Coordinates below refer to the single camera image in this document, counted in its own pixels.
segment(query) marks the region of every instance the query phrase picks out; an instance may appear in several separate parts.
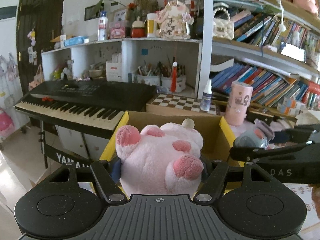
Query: pink tumbler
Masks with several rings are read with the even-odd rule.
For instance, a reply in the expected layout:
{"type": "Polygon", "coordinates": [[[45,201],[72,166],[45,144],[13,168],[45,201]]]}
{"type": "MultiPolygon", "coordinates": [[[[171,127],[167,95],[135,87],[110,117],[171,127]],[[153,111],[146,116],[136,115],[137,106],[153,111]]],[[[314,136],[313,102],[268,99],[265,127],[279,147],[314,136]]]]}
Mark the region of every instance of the pink tumbler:
{"type": "Polygon", "coordinates": [[[228,100],[225,119],[233,126],[240,126],[246,117],[250,105],[253,87],[242,82],[233,81],[228,100]]]}

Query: black keyboard piano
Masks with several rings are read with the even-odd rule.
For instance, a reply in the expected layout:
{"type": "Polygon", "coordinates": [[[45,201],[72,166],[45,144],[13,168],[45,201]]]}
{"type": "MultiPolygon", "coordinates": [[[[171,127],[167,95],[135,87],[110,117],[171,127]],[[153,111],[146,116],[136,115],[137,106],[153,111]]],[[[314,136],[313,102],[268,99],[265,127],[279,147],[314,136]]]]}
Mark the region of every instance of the black keyboard piano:
{"type": "Polygon", "coordinates": [[[144,111],[156,87],[106,81],[46,81],[15,109],[71,130],[110,139],[124,111],[144,111]]]}

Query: white handbag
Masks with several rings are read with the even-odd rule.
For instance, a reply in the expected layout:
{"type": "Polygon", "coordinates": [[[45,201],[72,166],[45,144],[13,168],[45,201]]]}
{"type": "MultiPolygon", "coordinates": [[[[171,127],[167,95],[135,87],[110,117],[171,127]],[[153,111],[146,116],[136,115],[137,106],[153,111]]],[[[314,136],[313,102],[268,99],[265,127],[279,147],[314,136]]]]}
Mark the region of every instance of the white handbag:
{"type": "Polygon", "coordinates": [[[235,23],[230,21],[229,12],[223,8],[218,7],[213,11],[213,30],[212,36],[219,38],[226,38],[228,40],[233,40],[234,38],[235,23]],[[228,20],[215,18],[217,11],[224,11],[227,14],[228,20]]]}

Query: silver screw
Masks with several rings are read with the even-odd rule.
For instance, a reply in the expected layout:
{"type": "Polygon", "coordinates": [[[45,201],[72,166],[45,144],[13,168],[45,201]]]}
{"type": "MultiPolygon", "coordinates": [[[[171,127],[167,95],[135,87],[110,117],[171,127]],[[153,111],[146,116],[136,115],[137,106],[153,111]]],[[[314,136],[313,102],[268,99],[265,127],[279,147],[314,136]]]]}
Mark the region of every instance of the silver screw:
{"type": "Polygon", "coordinates": [[[124,196],[121,194],[112,194],[109,197],[109,200],[112,202],[119,202],[119,201],[122,201],[123,199],[124,199],[124,196]]]}
{"type": "Polygon", "coordinates": [[[197,196],[197,200],[201,201],[201,202],[208,202],[208,201],[212,200],[212,197],[208,194],[199,194],[197,196]]]}

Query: yellow label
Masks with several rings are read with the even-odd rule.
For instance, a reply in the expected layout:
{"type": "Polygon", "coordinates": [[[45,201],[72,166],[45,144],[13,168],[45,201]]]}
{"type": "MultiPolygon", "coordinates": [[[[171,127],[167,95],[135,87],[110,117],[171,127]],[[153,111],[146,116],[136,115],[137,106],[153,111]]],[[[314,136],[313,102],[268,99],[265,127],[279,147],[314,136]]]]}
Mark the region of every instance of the yellow label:
{"type": "Polygon", "coordinates": [[[155,20],[148,20],[148,34],[154,33],[155,31],[155,20]]]}

